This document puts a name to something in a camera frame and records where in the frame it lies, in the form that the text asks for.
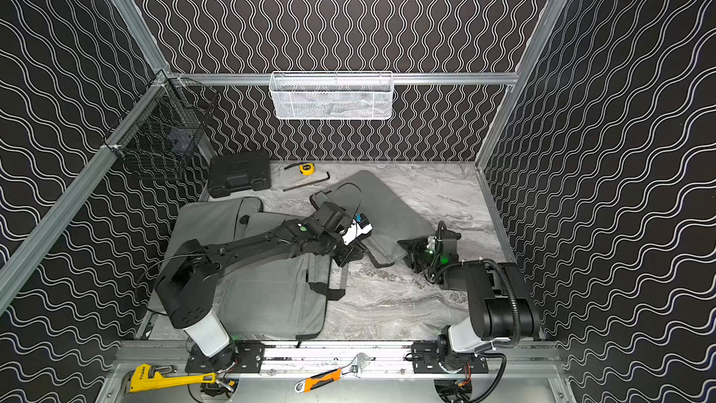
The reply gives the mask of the grey zippered laptop bag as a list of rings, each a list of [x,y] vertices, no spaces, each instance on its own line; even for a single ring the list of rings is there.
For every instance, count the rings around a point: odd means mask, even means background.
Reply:
[[[372,225],[363,244],[376,268],[386,268],[406,257],[401,240],[425,238],[434,234],[433,226],[408,206],[391,188],[369,171],[360,171],[335,185],[313,193],[311,205],[332,202],[349,214],[365,215]]]

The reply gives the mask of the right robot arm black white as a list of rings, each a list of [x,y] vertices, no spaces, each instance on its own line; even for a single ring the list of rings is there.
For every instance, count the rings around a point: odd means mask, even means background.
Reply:
[[[441,222],[436,232],[398,242],[405,263],[443,290],[467,296],[464,321],[442,329],[435,341],[416,341],[406,360],[417,374],[458,374],[488,371],[484,357],[540,337],[540,320],[526,284],[514,262],[462,259],[462,235]]]

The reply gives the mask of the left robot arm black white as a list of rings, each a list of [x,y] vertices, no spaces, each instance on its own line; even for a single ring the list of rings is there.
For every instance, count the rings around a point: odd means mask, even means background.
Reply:
[[[351,214],[326,201],[306,218],[287,219],[242,240],[223,244],[185,242],[162,269],[155,291],[172,326],[188,334],[211,371],[229,371],[239,357],[235,342],[213,309],[217,283],[224,275],[300,254],[328,256],[343,265],[367,253],[362,241],[372,231],[366,215]]]

